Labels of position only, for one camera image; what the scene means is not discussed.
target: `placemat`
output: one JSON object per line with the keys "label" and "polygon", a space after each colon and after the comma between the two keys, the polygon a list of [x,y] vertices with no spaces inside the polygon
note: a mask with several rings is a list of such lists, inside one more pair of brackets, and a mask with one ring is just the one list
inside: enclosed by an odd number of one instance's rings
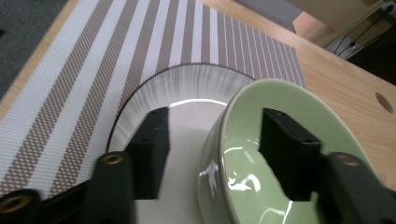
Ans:
{"label": "placemat", "polygon": [[0,126],[0,194],[45,199],[90,178],[131,94],[185,63],[305,87],[293,48],[201,2],[79,1]]}

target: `ceramic dish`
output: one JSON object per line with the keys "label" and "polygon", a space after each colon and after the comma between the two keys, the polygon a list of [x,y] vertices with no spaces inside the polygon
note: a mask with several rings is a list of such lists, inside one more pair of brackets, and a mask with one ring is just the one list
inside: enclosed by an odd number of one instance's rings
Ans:
{"label": "ceramic dish", "polygon": [[109,151],[124,150],[149,111],[170,106],[171,150],[160,198],[135,202],[138,223],[203,223],[195,181],[201,150],[216,118],[250,82],[224,67],[182,65],[154,76],[133,94],[115,123]]}
{"label": "ceramic dish", "polygon": [[311,202],[291,202],[258,151],[264,107],[283,111],[324,143],[322,153],[347,152],[370,162],[347,126],[319,98],[280,80],[239,91],[206,139],[197,174],[205,223],[318,223]]}

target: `table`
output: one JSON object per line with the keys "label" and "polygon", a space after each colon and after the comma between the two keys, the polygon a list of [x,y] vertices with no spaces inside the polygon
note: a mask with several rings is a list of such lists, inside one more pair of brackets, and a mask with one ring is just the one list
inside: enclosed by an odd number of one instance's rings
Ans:
{"label": "table", "polygon": [[[201,0],[296,49],[308,89],[324,101],[357,137],[380,180],[396,189],[396,88],[253,11],[229,0]],[[57,35],[77,0],[69,0],[0,104],[3,120],[19,92]]]}

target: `white plate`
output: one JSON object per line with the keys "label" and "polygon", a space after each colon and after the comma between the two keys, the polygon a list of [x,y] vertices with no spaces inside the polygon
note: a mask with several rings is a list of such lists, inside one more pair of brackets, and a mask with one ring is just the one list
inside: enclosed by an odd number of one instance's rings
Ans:
{"label": "white plate", "polygon": [[124,150],[149,111],[170,106],[171,150],[160,198],[136,201],[138,223],[203,223],[196,199],[202,146],[226,104],[252,81],[228,68],[190,64],[160,73],[134,93],[114,126],[109,151]]}

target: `brass screw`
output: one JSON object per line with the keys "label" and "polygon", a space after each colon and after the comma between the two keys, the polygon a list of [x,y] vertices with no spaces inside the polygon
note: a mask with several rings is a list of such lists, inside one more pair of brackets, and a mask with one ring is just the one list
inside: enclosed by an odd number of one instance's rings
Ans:
{"label": "brass screw", "polygon": [[117,164],[123,160],[123,156],[121,155],[108,155],[103,158],[103,162],[107,165]]}
{"label": "brass screw", "polygon": [[336,158],[345,165],[359,166],[360,164],[358,160],[347,155],[337,155]]}
{"label": "brass screw", "polygon": [[18,211],[26,206],[30,201],[32,201],[32,197],[29,195],[17,195],[5,199],[0,203],[0,214]]}

